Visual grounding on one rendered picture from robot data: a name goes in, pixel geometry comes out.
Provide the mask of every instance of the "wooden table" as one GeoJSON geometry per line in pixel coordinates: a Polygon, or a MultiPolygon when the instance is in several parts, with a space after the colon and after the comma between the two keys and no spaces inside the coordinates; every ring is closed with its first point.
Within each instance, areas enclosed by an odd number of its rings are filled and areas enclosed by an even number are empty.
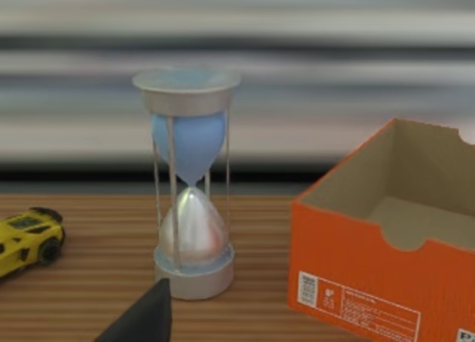
{"type": "MultiPolygon", "coordinates": [[[[287,308],[289,203],[232,198],[235,281],[213,300],[174,300],[173,342],[365,341],[287,308]]],[[[2,216],[32,205],[60,211],[68,238],[54,265],[0,283],[0,341],[91,342],[154,282],[154,198],[0,196],[2,216]]]]}

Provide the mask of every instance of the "hourglass lower bulb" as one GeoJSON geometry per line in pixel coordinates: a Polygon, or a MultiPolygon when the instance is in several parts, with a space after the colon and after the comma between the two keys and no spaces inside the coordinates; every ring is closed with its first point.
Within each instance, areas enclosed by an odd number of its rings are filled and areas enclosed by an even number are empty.
{"type": "Polygon", "coordinates": [[[159,223],[154,258],[157,279],[170,279],[174,297],[206,299],[232,282],[234,250],[227,224],[197,183],[225,138],[228,155],[230,91],[239,80],[234,73],[206,68],[169,68],[134,78],[152,115],[154,148],[170,169],[171,208],[159,223]],[[179,195],[176,177],[188,186],[179,195]]]}

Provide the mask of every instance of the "hourglass top cap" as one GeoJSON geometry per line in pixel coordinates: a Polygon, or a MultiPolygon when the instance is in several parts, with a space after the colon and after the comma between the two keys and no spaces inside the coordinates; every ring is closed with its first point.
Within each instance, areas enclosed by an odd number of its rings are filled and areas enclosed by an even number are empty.
{"type": "Polygon", "coordinates": [[[208,67],[159,68],[133,78],[142,90],[145,107],[165,116],[205,116],[224,111],[240,74],[208,67]]]}

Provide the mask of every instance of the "hourglass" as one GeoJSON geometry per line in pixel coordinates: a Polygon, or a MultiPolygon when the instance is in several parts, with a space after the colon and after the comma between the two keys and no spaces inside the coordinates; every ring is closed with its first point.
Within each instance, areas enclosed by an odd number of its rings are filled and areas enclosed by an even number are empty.
{"type": "Polygon", "coordinates": [[[156,280],[170,280],[171,295],[184,300],[213,297],[233,278],[229,241],[229,106],[240,76],[209,68],[163,68],[139,73],[151,113],[159,241],[156,280]],[[210,200],[213,162],[226,143],[226,223],[210,200]],[[168,163],[171,207],[162,219],[158,161],[168,163]],[[177,177],[187,187],[178,195],[177,177]],[[205,192],[198,188],[204,178],[205,192]]]}

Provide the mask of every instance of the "printed label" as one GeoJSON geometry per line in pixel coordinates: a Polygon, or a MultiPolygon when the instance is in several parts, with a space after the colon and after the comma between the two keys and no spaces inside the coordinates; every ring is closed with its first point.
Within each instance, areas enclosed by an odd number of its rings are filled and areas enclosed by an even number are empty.
{"type": "Polygon", "coordinates": [[[388,341],[417,342],[420,312],[321,277],[304,272],[299,274],[298,301],[376,332],[388,341]]]}
{"type": "Polygon", "coordinates": [[[469,332],[465,331],[464,329],[460,329],[457,333],[456,342],[475,342],[475,332],[469,332]]]}

